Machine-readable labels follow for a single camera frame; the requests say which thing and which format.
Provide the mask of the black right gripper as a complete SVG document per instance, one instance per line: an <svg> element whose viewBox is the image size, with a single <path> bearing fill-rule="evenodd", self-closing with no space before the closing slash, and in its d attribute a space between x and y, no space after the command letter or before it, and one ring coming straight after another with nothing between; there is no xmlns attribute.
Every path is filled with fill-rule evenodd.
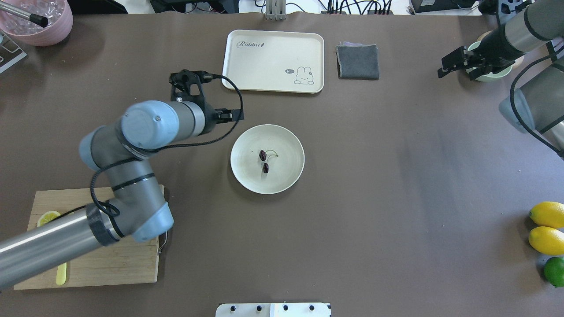
<svg viewBox="0 0 564 317"><path fill-rule="evenodd" d="M442 66L437 70L438 78L443 78L451 72L468 69L468 78L471 81L493 81L490 76L504 70L487 65L485 60L477 55L468 46L456 48L441 59Z"/></svg>

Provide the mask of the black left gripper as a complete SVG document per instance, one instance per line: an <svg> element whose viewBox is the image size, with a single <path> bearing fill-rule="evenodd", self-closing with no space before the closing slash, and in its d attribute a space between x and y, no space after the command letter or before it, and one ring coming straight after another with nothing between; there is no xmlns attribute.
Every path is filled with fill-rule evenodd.
<svg viewBox="0 0 564 317"><path fill-rule="evenodd" d="M175 101L177 98L182 98L184 102L196 104L203 112L205 125L200 133L201 135L211 132L216 123L226 124L244 120L244 110L228 110L226 108L214 110L206 101L203 84L207 84L214 79L214 74L201 70L181 70L170 74L170 84L173 86L171 100Z"/></svg>

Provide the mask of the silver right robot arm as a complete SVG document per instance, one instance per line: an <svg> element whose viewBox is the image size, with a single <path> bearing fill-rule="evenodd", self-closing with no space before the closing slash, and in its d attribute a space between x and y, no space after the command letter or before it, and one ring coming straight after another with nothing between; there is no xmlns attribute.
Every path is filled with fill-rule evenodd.
<svg viewBox="0 0 564 317"><path fill-rule="evenodd" d="M498 26L474 49L461 46L441 60L438 77L468 70L469 80L498 74L564 32L561 0L482 0L480 12L495 15ZM525 66L510 85L499 111L518 131L532 135L563 157L563 50Z"/></svg>

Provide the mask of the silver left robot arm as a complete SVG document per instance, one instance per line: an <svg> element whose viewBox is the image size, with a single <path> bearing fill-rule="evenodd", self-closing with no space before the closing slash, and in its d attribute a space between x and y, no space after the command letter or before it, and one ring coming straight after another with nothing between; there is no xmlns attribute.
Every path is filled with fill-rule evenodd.
<svg viewBox="0 0 564 317"><path fill-rule="evenodd" d="M224 80L237 92L238 110L215 109L203 84ZM173 227L174 220L149 163L183 140L211 132L215 125L244 118L241 91L228 77L181 70L169 77L171 100L129 106L113 124L100 126L79 144L82 161L93 170L91 202L1 243L1 288L10 288L100 247L131 236L143 243Z"/></svg>

